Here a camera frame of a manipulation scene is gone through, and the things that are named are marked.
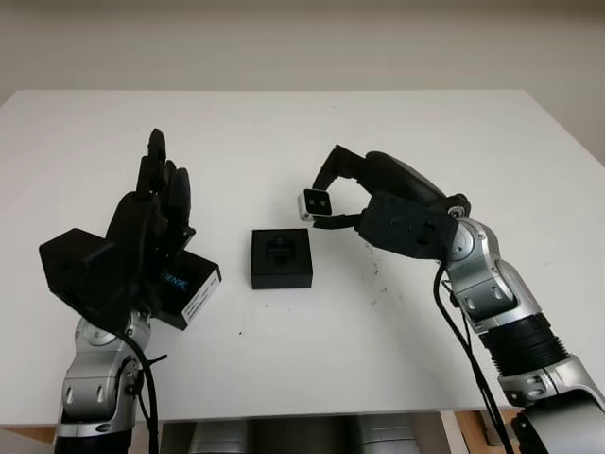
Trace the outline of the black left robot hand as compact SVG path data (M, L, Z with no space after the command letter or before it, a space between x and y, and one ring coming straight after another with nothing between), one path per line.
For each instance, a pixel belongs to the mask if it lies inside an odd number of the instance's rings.
M166 157L164 133L154 129L136 187L118 203L106 234L126 259L127 292L152 315L162 307L161 281L196 233L190 212L188 171Z

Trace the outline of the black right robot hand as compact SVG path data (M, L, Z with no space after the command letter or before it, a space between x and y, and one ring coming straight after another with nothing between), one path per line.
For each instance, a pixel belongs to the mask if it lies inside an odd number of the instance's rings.
M381 151L357 155L341 145L336 145L309 189L298 197L299 213L303 221L311 222L323 230L339 230L356 227L362 213L335 215L327 192L338 178L352 179L370 195L384 192L396 197L431 205L446 199L445 194L422 174L398 159Z

